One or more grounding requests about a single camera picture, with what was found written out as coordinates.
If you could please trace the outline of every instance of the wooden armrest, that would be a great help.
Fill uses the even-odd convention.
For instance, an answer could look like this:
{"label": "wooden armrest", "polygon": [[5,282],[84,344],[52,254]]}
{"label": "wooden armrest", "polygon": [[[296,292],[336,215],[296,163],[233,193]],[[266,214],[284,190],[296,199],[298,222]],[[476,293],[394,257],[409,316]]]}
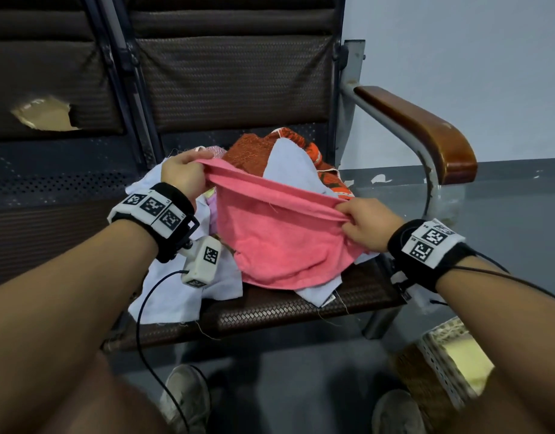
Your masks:
{"label": "wooden armrest", "polygon": [[462,133],[447,121],[379,86],[357,86],[354,93],[412,133],[433,159],[439,184],[463,184],[476,177],[476,157]]}

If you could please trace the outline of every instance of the white sneaker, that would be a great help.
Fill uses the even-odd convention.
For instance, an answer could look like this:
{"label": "white sneaker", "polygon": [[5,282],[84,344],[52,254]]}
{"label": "white sneaker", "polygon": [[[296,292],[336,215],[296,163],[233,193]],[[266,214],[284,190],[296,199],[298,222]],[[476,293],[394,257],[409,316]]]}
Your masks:
{"label": "white sneaker", "polygon": [[163,391],[159,409],[173,431],[176,434],[205,434],[211,413],[211,399],[203,373],[196,367],[180,365],[173,369],[165,385],[179,403],[189,425],[187,432],[187,426],[177,407]]}
{"label": "white sneaker", "polygon": [[422,414],[410,393],[392,390],[376,403],[372,413],[374,434],[426,434]]}

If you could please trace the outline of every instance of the light blue wall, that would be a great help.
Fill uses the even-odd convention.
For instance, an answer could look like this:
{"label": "light blue wall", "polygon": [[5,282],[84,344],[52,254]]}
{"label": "light blue wall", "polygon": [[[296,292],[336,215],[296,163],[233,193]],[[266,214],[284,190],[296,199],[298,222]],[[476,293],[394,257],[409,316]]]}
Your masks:
{"label": "light blue wall", "polygon": [[[555,0],[347,0],[361,81],[453,123],[479,161],[555,157]],[[342,169],[418,164],[357,110]]]}

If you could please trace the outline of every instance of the pink towel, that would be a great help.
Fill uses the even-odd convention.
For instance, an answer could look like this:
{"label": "pink towel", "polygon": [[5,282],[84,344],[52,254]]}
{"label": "pink towel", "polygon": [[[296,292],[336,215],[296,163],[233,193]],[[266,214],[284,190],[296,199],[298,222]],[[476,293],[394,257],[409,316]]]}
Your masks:
{"label": "pink towel", "polygon": [[341,226],[340,200],[247,174],[227,161],[198,160],[217,189],[217,227],[243,281],[263,288],[324,284],[363,253]]}

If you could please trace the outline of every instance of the forearm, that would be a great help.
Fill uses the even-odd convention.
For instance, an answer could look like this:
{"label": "forearm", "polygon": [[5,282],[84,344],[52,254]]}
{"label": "forearm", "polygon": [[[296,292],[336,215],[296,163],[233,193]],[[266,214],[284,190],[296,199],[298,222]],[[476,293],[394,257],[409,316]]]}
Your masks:
{"label": "forearm", "polygon": [[[497,271],[476,257],[458,266]],[[555,300],[518,282],[461,269],[441,277],[437,291],[527,407],[555,427]]]}
{"label": "forearm", "polygon": [[117,221],[0,286],[0,430],[71,390],[156,255],[143,228]]}

